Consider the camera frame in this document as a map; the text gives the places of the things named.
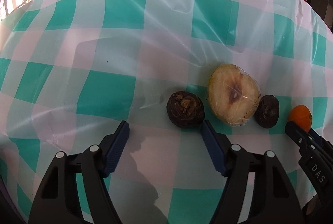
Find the operator hand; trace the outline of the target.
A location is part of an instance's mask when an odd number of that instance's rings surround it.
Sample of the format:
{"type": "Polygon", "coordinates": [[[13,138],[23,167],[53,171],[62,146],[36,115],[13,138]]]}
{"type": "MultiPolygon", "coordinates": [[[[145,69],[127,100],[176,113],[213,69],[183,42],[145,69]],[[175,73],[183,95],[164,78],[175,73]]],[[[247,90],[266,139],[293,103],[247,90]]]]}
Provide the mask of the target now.
{"type": "Polygon", "coordinates": [[[320,203],[320,200],[318,199],[318,194],[315,194],[315,196],[313,196],[311,198],[311,200],[309,200],[302,209],[303,214],[305,215],[310,215],[316,208],[317,204],[320,203]]]}

